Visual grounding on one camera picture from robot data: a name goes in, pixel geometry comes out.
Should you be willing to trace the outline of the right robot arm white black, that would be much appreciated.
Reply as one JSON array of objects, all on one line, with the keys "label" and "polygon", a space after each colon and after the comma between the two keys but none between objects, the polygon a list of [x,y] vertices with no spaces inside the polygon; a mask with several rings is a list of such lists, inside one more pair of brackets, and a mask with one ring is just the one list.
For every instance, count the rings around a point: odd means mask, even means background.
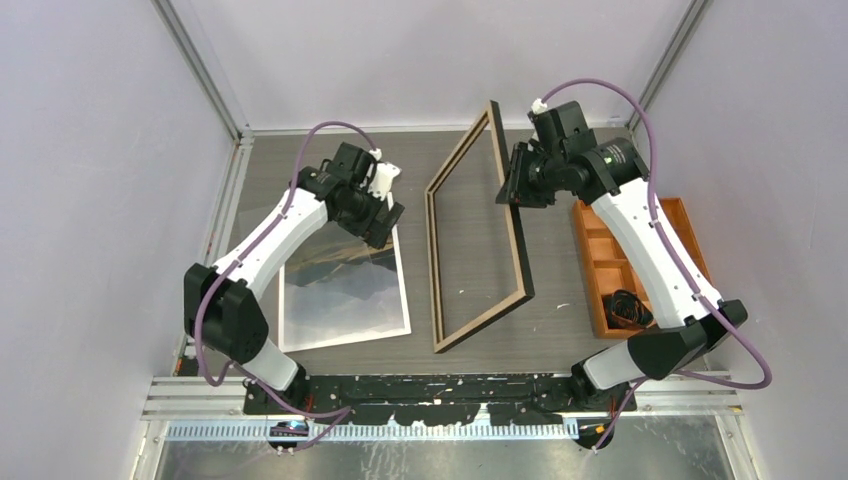
[{"label": "right robot arm white black", "polygon": [[596,410],[611,389],[649,378],[662,380],[715,349],[748,311],[724,298],[677,233],[661,226],[666,214],[649,191],[650,172],[631,140],[599,142],[580,104],[550,108],[536,102],[528,114],[534,134],[514,145],[496,200],[546,208],[559,191],[588,206],[609,229],[645,289],[655,323],[571,368],[574,403]]}]

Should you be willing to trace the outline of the wooden picture frame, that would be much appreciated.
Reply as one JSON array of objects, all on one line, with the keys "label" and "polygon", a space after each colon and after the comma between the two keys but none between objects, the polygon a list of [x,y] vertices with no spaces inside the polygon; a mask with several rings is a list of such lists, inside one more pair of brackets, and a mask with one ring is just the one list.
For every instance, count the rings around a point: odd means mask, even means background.
[{"label": "wooden picture frame", "polygon": [[508,152],[488,101],[424,190],[433,350],[444,354],[535,295],[517,207],[498,204]]}]

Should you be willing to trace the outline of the landscape photo print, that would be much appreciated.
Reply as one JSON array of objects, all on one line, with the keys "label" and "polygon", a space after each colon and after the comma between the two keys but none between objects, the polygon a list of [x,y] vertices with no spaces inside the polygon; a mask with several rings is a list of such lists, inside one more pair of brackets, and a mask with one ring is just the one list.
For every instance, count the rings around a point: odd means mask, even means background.
[{"label": "landscape photo print", "polygon": [[285,352],[380,340],[412,332],[403,263],[394,228],[397,272],[373,265],[306,287],[279,282],[277,344]]}]

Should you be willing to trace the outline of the clear acrylic sheet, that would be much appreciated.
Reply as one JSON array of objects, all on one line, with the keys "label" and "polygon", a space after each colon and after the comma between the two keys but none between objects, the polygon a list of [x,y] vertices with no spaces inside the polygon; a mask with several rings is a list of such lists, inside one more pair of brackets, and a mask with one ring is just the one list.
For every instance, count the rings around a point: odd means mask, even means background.
[{"label": "clear acrylic sheet", "polygon": [[397,272],[393,239],[389,238],[381,248],[372,248],[332,223],[301,244],[287,260],[282,273],[286,283],[306,287],[368,265]]}]

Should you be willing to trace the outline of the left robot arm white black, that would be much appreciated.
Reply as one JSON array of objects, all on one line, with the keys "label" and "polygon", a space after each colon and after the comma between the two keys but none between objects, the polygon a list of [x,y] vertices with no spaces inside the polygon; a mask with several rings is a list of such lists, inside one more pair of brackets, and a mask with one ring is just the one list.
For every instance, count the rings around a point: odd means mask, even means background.
[{"label": "left robot arm white black", "polygon": [[320,166],[300,168],[278,205],[234,249],[212,265],[188,268],[183,279],[184,329],[198,349],[225,355],[269,386],[280,412],[298,412],[307,398],[304,368],[270,338],[259,300],[291,255],[324,225],[335,223],[371,248],[385,246],[404,211],[388,196],[400,167],[342,143]]}]

